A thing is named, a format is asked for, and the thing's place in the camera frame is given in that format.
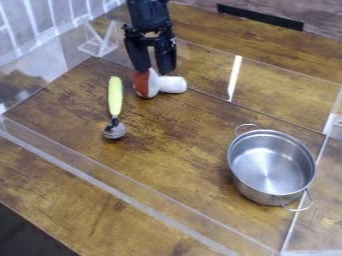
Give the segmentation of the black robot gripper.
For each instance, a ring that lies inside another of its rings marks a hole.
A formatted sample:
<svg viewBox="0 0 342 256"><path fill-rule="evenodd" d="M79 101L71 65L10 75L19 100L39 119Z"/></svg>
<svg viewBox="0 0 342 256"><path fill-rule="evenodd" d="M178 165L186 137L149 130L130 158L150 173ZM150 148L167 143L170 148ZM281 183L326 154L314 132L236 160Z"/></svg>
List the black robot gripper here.
<svg viewBox="0 0 342 256"><path fill-rule="evenodd" d="M177 42L169 12L170 0L127 0L131 24L125 25L125 45L134 68L145 72L151 67L149 48L143 44L145 34L159 34L155 41L155 60L159 73L177 68Z"/></svg>

